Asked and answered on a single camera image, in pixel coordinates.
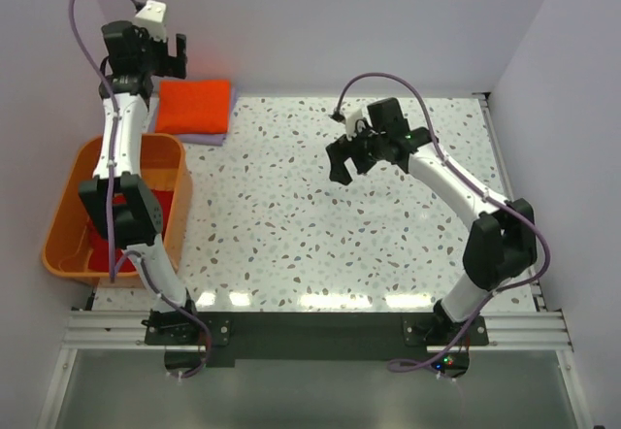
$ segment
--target orange cloth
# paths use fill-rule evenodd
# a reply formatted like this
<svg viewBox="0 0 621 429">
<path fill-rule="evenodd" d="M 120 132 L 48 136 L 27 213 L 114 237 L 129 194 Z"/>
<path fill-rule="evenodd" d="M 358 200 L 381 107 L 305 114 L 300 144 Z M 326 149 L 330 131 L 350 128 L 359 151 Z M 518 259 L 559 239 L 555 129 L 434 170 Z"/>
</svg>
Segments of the orange cloth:
<svg viewBox="0 0 621 429">
<path fill-rule="evenodd" d="M 162 82 L 155 133 L 226 133 L 230 105 L 231 84 L 226 80 Z"/>
</svg>

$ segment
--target terrazzo table surface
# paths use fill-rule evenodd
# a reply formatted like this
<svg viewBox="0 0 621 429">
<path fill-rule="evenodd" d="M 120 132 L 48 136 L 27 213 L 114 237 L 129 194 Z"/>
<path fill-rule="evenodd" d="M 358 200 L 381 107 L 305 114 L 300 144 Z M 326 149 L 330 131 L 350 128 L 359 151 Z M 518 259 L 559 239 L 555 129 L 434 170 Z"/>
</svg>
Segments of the terrazzo table surface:
<svg viewBox="0 0 621 429">
<path fill-rule="evenodd" d="M 424 125 L 415 100 L 400 102 L 411 128 Z M 426 102 L 444 147 L 503 191 L 478 101 Z M 468 231 L 427 186 L 387 163 L 349 186 L 328 180 L 335 103 L 242 97 L 224 147 L 185 145 L 194 192 L 179 276 L 200 311 L 429 311 L 462 275 Z M 151 304 L 143 289 L 98 288 L 93 309 Z M 534 310 L 528 286 L 485 309 Z"/>
</svg>

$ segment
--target purple cloth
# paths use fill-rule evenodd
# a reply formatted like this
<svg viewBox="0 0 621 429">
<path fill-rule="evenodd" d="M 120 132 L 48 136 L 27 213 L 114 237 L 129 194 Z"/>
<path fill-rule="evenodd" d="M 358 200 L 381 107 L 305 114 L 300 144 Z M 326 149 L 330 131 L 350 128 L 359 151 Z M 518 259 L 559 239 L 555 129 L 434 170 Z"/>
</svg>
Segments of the purple cloth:
<svg viewBox="0 0 621 429">
<path fill-rule="evenodd" d="M 235 109 L 235 103 L 237 102 L 237 90 L 235 87 L 231 87 L 231 101 L 229 102 L 229 120 L 230 115 L 233 113 L 233 109 Z M 153 133 L 155 130 L 155 125 L 157 124 L 157 111 L 153 114 L 153 120 L 148 125 L 147 132 Z M 201 133 L 182 133 L 179 135 L 174 135 L 180 139 L 182 143 L 187 143 L 189 145 L 206 145 L 206 146 L 222 146 L 224 144 L 224 140 L 226 139 L 226 133 L 216 133 L 213 135 L 201 134 Z"/>
</svg>

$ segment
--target orange bin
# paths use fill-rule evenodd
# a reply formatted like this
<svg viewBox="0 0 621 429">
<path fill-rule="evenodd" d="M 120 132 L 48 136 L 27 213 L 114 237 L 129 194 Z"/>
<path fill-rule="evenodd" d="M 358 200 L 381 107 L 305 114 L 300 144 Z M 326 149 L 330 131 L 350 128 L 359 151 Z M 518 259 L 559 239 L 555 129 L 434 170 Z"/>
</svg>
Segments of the orange bin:
<svg viewBox="0 0 621 429">
<path fill-rule="evenodd" d="M 88 214 L 78 194 L 80 182 L 90 180 L 101 150 L 101 137 L 84 145 L 65 186 L 43 250 L 43 263 L 56 276 L 91 285 L 138 287 L 136 271 L 120 272 L 110 283 L 108 272 L 88 270 L 92 247 L 88 242 Z M 145 134 L 140 156 L 143 180 L 150 189 L 174 191 L 164 248 L 175 271 L 179 268 L 183 235 L 192 198 L 192 179 L 181 142 L 164 134 Z"/>
</svg>

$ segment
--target purple cable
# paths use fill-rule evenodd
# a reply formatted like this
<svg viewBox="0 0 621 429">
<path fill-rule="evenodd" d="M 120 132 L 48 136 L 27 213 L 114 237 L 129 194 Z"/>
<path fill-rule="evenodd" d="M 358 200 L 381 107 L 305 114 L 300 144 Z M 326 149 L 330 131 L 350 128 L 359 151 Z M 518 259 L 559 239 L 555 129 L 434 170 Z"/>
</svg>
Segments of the purple cable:
<svg viewBox="0 0 621 429">
<path fill-rule="evenodd" d="M 134 7 L 138 8 L 139 4 L 137 0 L 130 0 L 130 1 L 134 4 Z M 106 89 L 106 92 L 108 92 L 108 95 L 110 96 L 112 103 L 113 103 L 113 110 L 114 110 L 113 125 L 111 129 L 110 142 L 108 145 L 108 159 L 112 163 L 112 165 L 109 165 L 108 167 L 109 172 L 108 172 L 108 190 L 106 191 L 106 225 L 107 225 L 107 230 L 108 230 L 108 274 L 110 276 L 110 281 L 114 282 L 114 279 L 116 277 L 116 272 L 117 272 L 114 269 L 114 260 L 116 259 L 115 244 L 114 244 L 114 218 L 113 218 L 114 144 L 116 141 L 116 129 L 118 127 L 118 118 L 120 117 L 120 109 L 118 107 L 118 102 L 116 101 L 116 98 L 114 97 L 112 85 L 106 79 L 106 76 L 99 70 L 99 66 L 95 63 L 95 60 L 93 60 L 93 57 L 90 55 L 90 53 L 88 52 L 88 49 L 84 45 L 82 36 L 80 35 L 80 32 L 78 31 L 78 27 L 76 25 L 75 9 L 76 9 L 76 0 L 69 0 L 69 24 L 71 25 L 71 31 L 74 33 L 76 42 L 78 43 L 78 46 L 80 46 L 80 49 L 82 53 L 84 54 L 84 57 L 86 57 L 86 60 L 88 60 L 88 63 L 90 64 L 90 66 L 93 68 L 93 70 L 99 77 L 99 80 L 101 80 L 102 85 Z"/>
<path fill-rule="evenodd" d="M 187 379 L 187 378 L 191 378 L 192 376 L 196 376 L 207 365 L 207 362 L 209 361 L 210 354 L 211 354 L 211 351 L 212 351 L 212 332 L 210 331 L 210 329 L 207 326 L 207 324 L 205 324 L 205 322 L 203 322 L 201 319 L 199 319 L 194 314 L 189 313 L 188 311 L 186 311 L 182 307 L 177 306 L 175 303 L 173 303 L 171 300 L 169 300 L 157 288 L 157 286 L 155 286 L 155 283 L 153 283 L 153 279 L 148 274 L 147 263 L 145 262 L 145 258 L 139 252 L 137 252 L 137 251 L 135 251 L 133 249 L 125 251 L 123 253 L 123 255 L 116 262 L 115 268 L 116 269 L 120 269 L 120 266 L 123 265 L 123 263 L 129 258 L 129 256 L 134 256 L 134 257 L 136 257 L 138 259 L 138 261 L 140 262 L 140 266 L 143 269 L 143 273 L 145 274 L 145 281 L 147 282 L 149 288 L 155 292 L 155 294 L 157 295 L 158 298 L 161 298 L 162 301 L 164 303 L 166 303 L 168 306 L 170 306 L 172 309 L 174 309 L 178 313 L 184 315 L 186 318 L 190 319 L 192 322 L 197 324 L 201 329 L 203 329 L 203 332 L 205 333 L 205 339 L 206 339 L 206 342 L 207 342 L 205 355 L 201 357 L 200 364 L 198 364 L 196 367 L 190 369 L 189 371 L 185 371 L 184 373 L 180 374 L 180 377 L 182 379 Z"/>
<path fill-rule="evenodd" d="M 510 208 L 509 206 L 507 206 L 503 202 L 496 201 L 494 198 L 489 197 L 489 195 L 485 194 L 485 192 L 483 192 L 481 189 L 479 189 L 472 181 L 470 181 L 468 179 L 468 177 L 466 177 L 462 172 L 460 172 L 459 169 L 453 165 L 453 163 L 451 162 L 450 159 L 446 158 L 446 156 L 444 155 L 444 152 L 442 151 L 442 148 L 440 147 L 440 143 L 438 142 L 438 137 L 436 136 L 436 132 L 434 130 L 434 125 L 431 122 L 431 117 L 429 116 L 429 111 L 427 110 L 427 106 L 425 105 L 425 101 L 423 100 L 423 98 L 419 94 L 419 92 L 416 90 L 416 88 L 414 88 L 414 86 L 412 86 L 409 82 L 406 82 L 405 80 L 403 80 L 403 79 L 401 79 L 401 78 L 399 78 L 399 77 L 397 77 L 395 75 L 391 75 L 389 73 L 371 72 L 371 73 L 363 73 L 362 75 L 358 75 L 357 77 L 352 78 L 345 85 L 345 87 L 343 88 L 343 92 L 341 92 L 341 96 L 339 96 L 339 102 L 337 103 L 337 107 L 335 109 L 335 112 L 337 112 L 337 113 L 341 112 L 341 106 L 343 105 L 343 99 L 344 99 L 347 91 L 349 90 L 349 88 L 354 83 L 356 83 L 359 80 L 362 80 L 364 78 L 372 78 L 372 77 L 387 78 L 388 80 L 393 80 L 393 81 L 395 81 L 397 83 L 400 83 L 403 86 L 405 86 L 414 95 L 416 100 L 418 100 L 418 104 L 420 105 L 420 108 L 423 111 L 423 115 L 425 116 L 425 122 L 427 123 L 427 128 L 429 129 L 429 135 L 431 137 L 431 142 L 434 145 L 434 148 L 436 150 L 436 153 L 437 153 L 438 157 L 443 161 L 443 163 L 446 165 L 446 167 L 465 186 L 467 186 L 470 190 L 472 190 L 475 194 L 477 194 L 483 200 L 489 202 L 490 204 L 492 204 L 493 206 L 497 207 L 498 209 L 500 209 L 502 211 L 505 211 L 506 213 L 508 213 L 512 217 L 517 218 L 520 222 L 522 222 L 524 225 L 526 225 L 535 234 L 535 236 L 539 239 L 539 242 L 541 243 L 541 248 L 543 249 L 543 264 L 541 265 L 541 268 L 539 269 L 539 271 L 534 276 L 532 276 L 529 279 L 526 279 L 526 280 L 523 280 L 523 281 L 518 281 L 516 283 L 511 283 L 509 285 L 501 286 L 501 287 L 497 288 L 495 291 L 490 291 L 489 294 L 485 298 L 483 298 L 483 300 L 480 302 L 480 304 L 476 307 L 476 309 L 473 311 L 473 313 L 468 317 L 468 319 L 466 319 L 466 322 L 464 322 L 464 325 L 459 330 L 457 335 L 455 335 L 453 340 L 451 340 L 450 343 L 442 351 L 438 352 L 435 356 L 433 356 L 433 357 L 429 358 L 427 361 L 423 361 L 423 362 L 419 362 L 419 361 L 416 361 L 414 359 L 407 359 L 407 358 L 396 358 L 396 359 L 391 359 L 390 361 L 388 361 L 388 369 L 391 372 L 393 372 L 393 373 L 410 373 L 412 371 L 417 371 L 417 370 L 422 369 L 422 368 L 427 368 L 427 367 L 431 366 L 432 364 L 434 364 L 435 361 L 437 361 L 439 359 L 442 359 L 450 351 L 450 349 L 453 348 L 459 342 L 459 340 L 464 336 L 464 334 L 466 334 L 466 332 L 468 331 L 468 328 L 472 325 L 472 323 L 474 322 L 476 317 L 480 314 L 480 312 L 483 310 L 485 305 L 487 305 L 487 303 L 489 303 L 489 301 L 496 294 L 502 293 L 503 291 L 512 290 L 513 288 L 518 288 L 518 287 L 523 286 L 523 285 L 527 285 L 527 284 L 532 283 L 534 281 L 538 281 L 541 278 L 541 276 L 543 276 L 543 274 L 545 274 L 545 272 L 548 270 L 548 268 L 550 266 L 550 255 L 551 255 L 550 254 L 550 246 L 549 246 L 548 242 L 545 240 L 545 237 L 543 236 L 543 234 L 540 232 L 540 230 L 535 226 L 535 224 L 533 222 L 531 222 L 524 215 L 516 212 L 514 209 Z"/>
</svg>

